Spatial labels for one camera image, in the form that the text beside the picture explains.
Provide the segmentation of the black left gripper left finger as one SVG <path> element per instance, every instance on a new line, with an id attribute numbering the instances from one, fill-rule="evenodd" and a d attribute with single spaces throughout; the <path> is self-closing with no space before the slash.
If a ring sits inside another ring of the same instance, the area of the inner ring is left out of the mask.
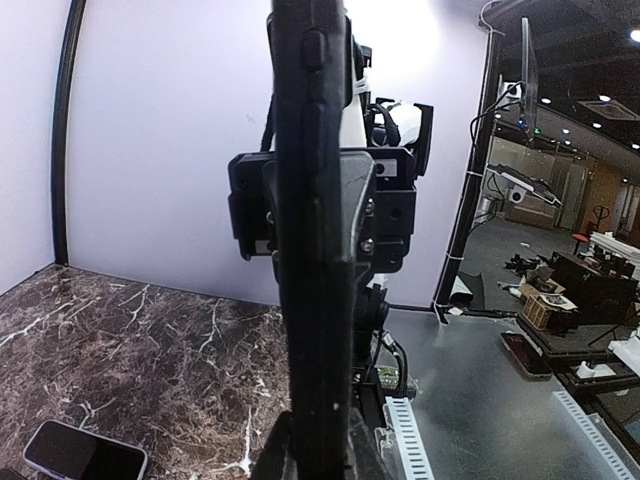
<path id="1" fill-rule="evenodd" d="M 293 414 L 282 412 L 264 445 L 254 467 L 251 480 L 285 480 L 294 479 L 290 444 L 293 431 Z"/>

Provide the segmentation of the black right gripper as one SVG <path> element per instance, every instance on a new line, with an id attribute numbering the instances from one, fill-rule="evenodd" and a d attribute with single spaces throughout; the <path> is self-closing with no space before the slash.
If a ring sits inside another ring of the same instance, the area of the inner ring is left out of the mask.
<path id="1" fill-rule="evenodd" d="M 228 201 L 241 257 L 270 255 L 278 270 L 274 160 L 273 152 L 234 157 L 227 168 Z M 416 160 L 402 147 L 347 148 L 340 152 L 340 167 L 340 279 L 399 271 L 414 232 Z"/>

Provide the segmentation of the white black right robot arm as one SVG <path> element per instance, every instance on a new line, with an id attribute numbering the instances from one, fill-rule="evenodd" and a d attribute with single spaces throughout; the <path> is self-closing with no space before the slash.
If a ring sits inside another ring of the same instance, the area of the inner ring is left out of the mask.
<path id="1" fill-rule="evenodd" d="M 389 311 L 379 277 L 397 272 L 409 252 L 415 224 L 415 182 L 426 172 L 434 109 L 372 98 L 366 84 L 371 49 L 354 44 L 352 60 L 354 98 L 361 109 L 365 151 L 375 162 L 372 195 L 364 214 L 368 227 L 359 242 L 363 262 L 356 274 L 354 311 L 354 365 L 364 369 L 376 361 L 371 351 L 372 337 L 381 331 Z M 256 256 L 278 258 L 273 218 L 276 200 L 271 192 L 274 133 L 274 121 L 269 119 L 260 151 L 239 154 L 228 165 L 232 230 L 245 260 Z"/>

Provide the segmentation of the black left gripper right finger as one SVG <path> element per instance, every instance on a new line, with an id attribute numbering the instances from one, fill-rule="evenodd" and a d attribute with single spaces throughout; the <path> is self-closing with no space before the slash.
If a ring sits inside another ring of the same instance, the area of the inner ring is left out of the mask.
<path id="1" fill-rule="evenodd" d="M 345 479 L 375 480 L 385 478 L 385 466 L 360 411 L 351 408 L 347 441 Z"/>

